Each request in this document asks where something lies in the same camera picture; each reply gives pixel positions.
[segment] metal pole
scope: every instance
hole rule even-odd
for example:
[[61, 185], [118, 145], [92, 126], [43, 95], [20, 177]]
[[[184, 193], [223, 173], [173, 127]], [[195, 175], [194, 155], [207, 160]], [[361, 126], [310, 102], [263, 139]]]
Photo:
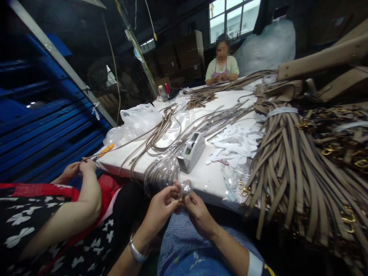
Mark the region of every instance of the metal pole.
[[148, 69], [148, 66], [146, 64], [145, 58], [141, 54], [141, 49], [139, 48], [139, 43], [138, 43], [138, 41], [137, 41], [137, 39], [136, 39], [136, 37], [135, 37], [135, 35], [133, 33], [133, 29], [131, 28], [131, 25], [129, 23], [128, 16], [127, 16], [127, 9], [125, 8], [125, 5], [124, 5], [123, 1], [115, 0], [115, 4], [116, 4], [116, 7], [117, 7], [117, 9], [118, 9], [118, 11], [120, 13], [120, 16], [121, 16], [124, 24], [126, 26], [125, 32], [126, 33], [130, 33], [130, 37], [128, 39], [131, 38], [131, 39], [134, 40], [134, 42], [132, 42], [133, 47], [137, 50], [137, 52], [141, 56], [143, 70], [144, 70], [144, 72], [145, 72], [145, 74], [147, 76], [148, 82], [149, 82], [149, 84], [150, 84], [150, 86], [152, 88], [152, 91], [154, 93], [154, 96], [155, 96], [155, 98], [157, 98], [158, 97], [157, 88], [156, 88], [156, 86], [154, 84], [154, 81], [153, 81], [153, 78], [152, 78], [152, 74], [151, 74], [151, 72]]
[[[84, 95], [92, 102], [99, 102], [94, 94], [88, 89], [82, 79], [78, 76], [78, 74], [74, 71], [74, 69], [70, 66], [70, 64], [65, 60], [59, 50], [54, 46], [51, 40], [46, 36], [43, 30], [38, 26], [38, 24], [33, 20], [31, 15], [23, 8], [21, 3], [18, 0], [10, 0], [9, 6], [12, 10], [18, 15], [21, 21], [29, 28], [29, 30], [33, 33], [33, 35], [40, 41], [40, 43], [46, 48], [46, 50], [50, 53], [50, 55], [56, 60], [56, 62], [63, 68], [65, 73], [74, 81], [74, 83], [78, 86], [80, 90], [84, 93]], [[104, 109], [102, 105], [98, 105], [96, 107], [98, 111], [105, 117], [105, 119], [110, 123], [112, 127], [116, 127], [117, 124], [111, 118], [109, 113]]]

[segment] white paper tag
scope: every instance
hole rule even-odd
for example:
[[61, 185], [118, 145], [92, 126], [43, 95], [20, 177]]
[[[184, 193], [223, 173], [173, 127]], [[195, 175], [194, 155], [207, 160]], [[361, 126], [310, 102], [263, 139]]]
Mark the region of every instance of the white paper tag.
[[99, 115], [99, 113], [97, 112], [97, 110], [96, 110], [96, 107], [99, 105], [100, 103], [98, 102], [98, 103], [94, 103], [93, 104], [93, 109], [92, 109], [92, 114], [93, 113], [95, 113], [96, 114], [96, 119], [99, 121], [100, 120], [100, 115]]

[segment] hand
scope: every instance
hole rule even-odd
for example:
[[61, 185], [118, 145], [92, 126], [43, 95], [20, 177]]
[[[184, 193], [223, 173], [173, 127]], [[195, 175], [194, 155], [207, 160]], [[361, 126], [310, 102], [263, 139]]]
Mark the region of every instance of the hand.
[[179, 188], [177, 185], [168, 186], [156, 194], [148, 207], [142, 225], [135, 236], [149, 243], [165, 225], [168, 218], [178, 207]]
[[190, 195], [185, 197], [185, 206], [197, 232], [203, 238], [211, 240], [220, 226], [208, 212], [203, 200], [195, 192], [191, 191]]
[[222, 81], [226, 81], [229, 78], [229, 74], [222, 74], [221, 75], [221, 80]]
[[91, 159], [85, 160], [84, 157], [82, 159], [83, 159], [83, 161], [79, 165], [80, 172], [81, 173], [86, 173], [88, 171], [93, 171], [95, 173], [96, 169], [97, 169], [96, 162], [91, 160]]
[[52, 181], [51, 184], [68, 185], [69, 181], [77, 175], [79, 163], [80, 162], [74, 162], [66, 166], [63, 173], [54, 181]]
[[214, 77], [214, 83], [218, 83], [221, 81], [221, 76]]
[[78, 166], [80, 162], [74, 162], [69, 164], [64, 169], [63, 173], [60, 175], [60, 178], [64, 179], [65, 181], [72, 180], [78, 173]]

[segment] blue metal shelf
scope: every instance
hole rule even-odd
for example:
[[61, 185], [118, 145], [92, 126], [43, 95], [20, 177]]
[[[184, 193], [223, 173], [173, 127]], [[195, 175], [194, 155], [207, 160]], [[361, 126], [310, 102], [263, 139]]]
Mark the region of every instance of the blue metal shelf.
[[[48, 37], [71, 54], [57, 36]], [[19, 42], [37, 54], [0, 62], [0, 182], [49, 183], [96, 152], [111, 127], [92, 115], [92, 103], [33, 36]], [[81, 179], [72, 184], [80, 188]]]

